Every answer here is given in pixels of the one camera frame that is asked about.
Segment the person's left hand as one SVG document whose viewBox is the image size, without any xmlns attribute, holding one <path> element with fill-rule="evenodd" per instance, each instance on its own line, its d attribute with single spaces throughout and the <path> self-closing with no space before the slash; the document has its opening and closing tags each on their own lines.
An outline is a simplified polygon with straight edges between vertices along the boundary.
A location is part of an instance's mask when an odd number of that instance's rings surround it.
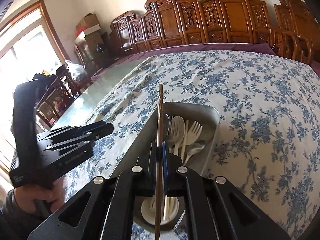
<svg viewBox="0 0 320 240">
<path fill-rule="evenodd" d="M 55 212 L 65 202 L 63 191 L 63 178 L 53 182 L 53 189 L 45 189 L 36 184 L 27 184 L 14 189 L 14 197 L 17 206 L 25 213 L 36 212 L 34 200 L 44 200 L 51 204 L 50 211 Z"/>
</svg>

